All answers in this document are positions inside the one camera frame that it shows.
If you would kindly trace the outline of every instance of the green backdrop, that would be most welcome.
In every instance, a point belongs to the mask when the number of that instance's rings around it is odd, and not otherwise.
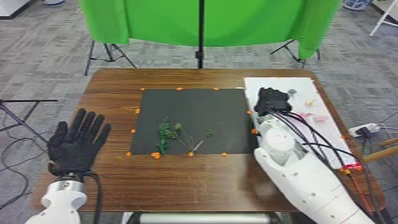
[[[200,0],[81,0],[93,39],[131,38],[198,46]],[[207,0],[209,47],[301,42],[299,57],[321,47],[340,0]]]

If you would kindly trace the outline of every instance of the white paper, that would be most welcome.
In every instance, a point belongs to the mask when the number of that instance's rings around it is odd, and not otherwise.
[[[289,93],[290,89],[294,89],[298,91],[298,93],[294,94],[292,98],[290,98],[290,104],[294,107],[292,112],[296,113],[312,113],[315,114],[314,116],[310,116],[306,118],[306,121],[310,123],[310,125],[314,126],[315,130],[321,132],[321,134],[326,136],[328,141],[331,142],[333,146],[346,150],[347,152],[351,152],[351,148],[349,145],[346,143],[346,140],[342,138],[342,132],[338,129],[338,125],[335,123],[335,119],[333,119],[333,115],[330,113],[328,110],[328,106],[321,97],[321,94],[317,92],[317,88],[315,88],[315,84],[314,84],[314,80],[310,78],[246,78],[246,96],[248,96],[248,100],[250,100],[250,106],[251,106],[251,110],[255,112],[255,105],[259,103],[259,92],[262,88],[274,88],[278,89],[282,92]],[[314,117],[315,116],[326,116],[328,120],[324,122],[315,122]],[[253,113],[253,120],[255,120],[255,126],[259,127],[259,114],[257,112]],[[310,142],[315,142],[315,138],[314,138],[314,134],[310,131],[310,128],[305,126],[305,124],[296,121],[290,118],[292,123],[296,124],[296,126],[301,129],[301,132],[310,140]],[[324,140],[317,137],[319,142],[322,144],[326,144]],[[338,157],[335,155],[335,152],[331,149],[328,149],[326,147],[322,148],[328,158],[330,158],[330,162],[333,165],[333,168],[338,169],[342,168],[342,163],[338,161]],[[356,163],[356,159],[351,157],[351,155],[340,153],[346,164],[354,164]]]

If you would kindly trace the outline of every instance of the gray carpet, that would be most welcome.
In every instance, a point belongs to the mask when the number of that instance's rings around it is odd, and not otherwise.
[[[321,78],[349,127],[381,121],[398,111],[398,28],[385,25],[376,37],[370,37],[379,17],[381,14],[372,8],[365,12],[340,10],[322,45],[322,61],[315,58],[308,60],[306,68]],[[54,131],[58,121],[72,118],[91,79],[83,75],[90,42],[77,1],[68,1],[56,8],[45,7],[38,2],[15,20],[0,21],[0,98],[61,100],[60,103],[44,104],[33,115],[29,124],[40,132]],[[207,49],[207,68],[299,68],[287,51],[269,55],[280,45]],[[123,49],[141,68],[196,67],[193,47],[136,40]],[[115,64],[95,62],[91,72],[100,67],[129,67],[129,63],[123,59]],[[12,105],[12,108],[19,113],[29,110],[29,106],[20,104]],[[398,118],[388,124],[398,127]],[[24,128],[13,129],[12,135],[33,136]],[[12,141],[6,133],[0,133],[3,150]],[[367,153],[372,150],[381,149],[378,146],[369,147]],[[33,142],[22,142],[8,153],[8,164],[15,164],[40,152]],[[44,156],[17,168],[29,176],[31,190],[45,167]],[[398,185],[397,167],[397,156],[372,163],[385,189]],[[15,173],[0,172],[0,204],[20,193],[22,183],[24,179]],[[386,197],[388,210],[397,216],[397,189],[386,192]],[[31,196],[26,196],[0,210],[0,223],[24,223],[36,213],[31,208]],[[102,223],[118,223],[120,218],[122,214],[107,214]],[[84,220],[84,223],[91,223],[90,214],[84,214]]]

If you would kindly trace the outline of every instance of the black glove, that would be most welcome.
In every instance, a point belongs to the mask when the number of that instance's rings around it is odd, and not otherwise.
[[[91,171],[97,154],[107,142],[111,124],[104,125],[106,116],[79,110],[72,127],[60,122],[58,131],[49,141],[49,155],[54,163],[49,171],[56,176]]]

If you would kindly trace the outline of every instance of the green leaf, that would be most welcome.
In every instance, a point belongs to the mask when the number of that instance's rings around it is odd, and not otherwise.
[[[216,130],[209,129],[209,131],[207,131],[207,138],[214,138],[214,136],[216,136]]]
[[[177,123],[177,124],[175,124],[175,130],[177,130],[177,131],[182,131],[182,130],[184,130],[184,124],[182,124],[182,123]]]

